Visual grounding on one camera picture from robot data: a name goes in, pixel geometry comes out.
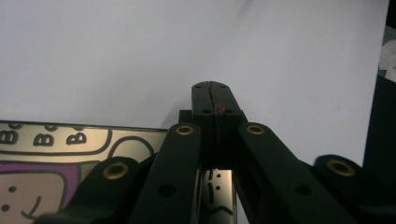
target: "brass screw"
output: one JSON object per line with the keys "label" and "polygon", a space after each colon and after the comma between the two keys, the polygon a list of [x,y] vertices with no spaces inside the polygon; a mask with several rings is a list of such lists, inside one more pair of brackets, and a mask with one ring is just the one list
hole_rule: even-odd
{"label": "brass screw", "polygon": [[125,176],[127,173],[128,165],[119,161],[107,166],[106,169],[103,171],[103,176],[106,179],[114,180]]}
{"label": "brass screw", "polygon": [[327,167],[338,175],[353,176],[356,173],[355,169],[344,161],[329,160]]}
{"label": "brass screw", "polygon": [[249,126],[247,126],[247,132],[253,133],[253,134],[263,134],[264,128],[262,128],[258,125],[249,125]]}
{"label": "brass screw", "polygon": [[176,129],[176,132],[180,135],[189,135],[194,132],[194,129],[190,126],[184,125]]}

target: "cartoon smile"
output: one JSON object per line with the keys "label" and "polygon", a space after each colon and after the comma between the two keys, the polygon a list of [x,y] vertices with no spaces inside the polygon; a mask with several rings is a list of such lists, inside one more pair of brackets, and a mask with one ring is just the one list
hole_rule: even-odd
{"label": "cartoon smile", "polygon": [[35,205],[33,206],[32,210],[30,210],[29,213],[26,213],[25,211],[21,211],[21,214],[27,219],[35,220],[37,217],[33,216],[33,214],[40,205],[40,202],[41,202],[41,196],[38,196],[37,199],[35,200]]}

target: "white surface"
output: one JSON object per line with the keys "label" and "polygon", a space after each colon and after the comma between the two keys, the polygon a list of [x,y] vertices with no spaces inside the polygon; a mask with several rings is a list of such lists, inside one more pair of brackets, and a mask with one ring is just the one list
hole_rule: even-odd
{"label": "white surface", "polygon": [[362,162],[387,0],[2,1],[0,119],[168,128],[228,84],[298,158]]}

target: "cartoon eye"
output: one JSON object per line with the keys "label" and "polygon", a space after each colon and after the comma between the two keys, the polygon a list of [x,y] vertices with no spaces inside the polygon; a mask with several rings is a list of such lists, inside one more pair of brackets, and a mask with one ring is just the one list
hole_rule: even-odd
{"label": "cartoon eye", "polygon": [[17,187],[15,187],[15,186],[11,186],[8,188],[8,192],[10,192],[10,193],[15,192],[16,190],[17,190]]}
{"label": "cartoon eye", "polygon": [[3,212],[7,212],[9,210],[9,205],[8,204],[3,204],[3,206],[1,206],[1,210]]}

